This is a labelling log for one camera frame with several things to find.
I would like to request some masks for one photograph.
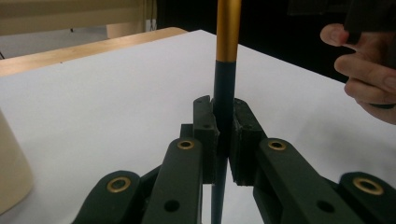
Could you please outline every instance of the wooden surface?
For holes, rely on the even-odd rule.
[[[93,54],[103,53],[113,49],[127,48],[185,33],[187,33],[187,31],[171,27],[138,35],[128,35],[124,37],[108,39],[71,48],[56,49],[37,54],[0,60],[0,77],[13,75],[19,72],[28,71],[51,64],[62,63]]]

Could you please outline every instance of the black rod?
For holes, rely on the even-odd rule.
[[[218,1],[217,51],[213,114],[218,125],[219,143],[216,180],[212,187],[212,224],[220,224],[233,124],[236,55],[241,0]]]

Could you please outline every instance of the screw hole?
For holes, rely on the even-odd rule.
[[[192,149],[194,147],[194,143],[192,141],[181,141],[177,143],[177,146],[180,149]]]
[[[168,202],[165,203],[164,206],[167,212],[176,212],[179,207],[180,207],[180,203],[176,200],[169,200]]]
[[[335,211],[334,207],[330,203],[327,203],[325,201],[318,201],[317,206],[320,210],[326,213],[334,213]]]
[[[286,149],[285,144],[283,144],[281,142],[277,142],[277,141],[268,143],[268,146],[273,150],[285,150]]]
[[[356,188],[369,194],[381,195],[384,193],[384,189],[371,179],[356,177],[353,179],[353,184]]]
[[[131,186],[131,180],[128,177],[116,177],[107,183],[107,190],[112,193],[119,193],[125,191]]]

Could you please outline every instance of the white table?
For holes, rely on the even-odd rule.
[[[104,175],[143,175],[161,164],[180,124],[192,122],[192,101],[212,94],[215,45],[197,31],[0,77],[0,107],[35,176],[0,223],[70,223]],[[235,96],[270,137],[293,143],[330,180],[363,171],[395,187],[396,127],[366,114],[343,88],[239,48]],[[223,223],[262,223],[252,188],[228,176]]]

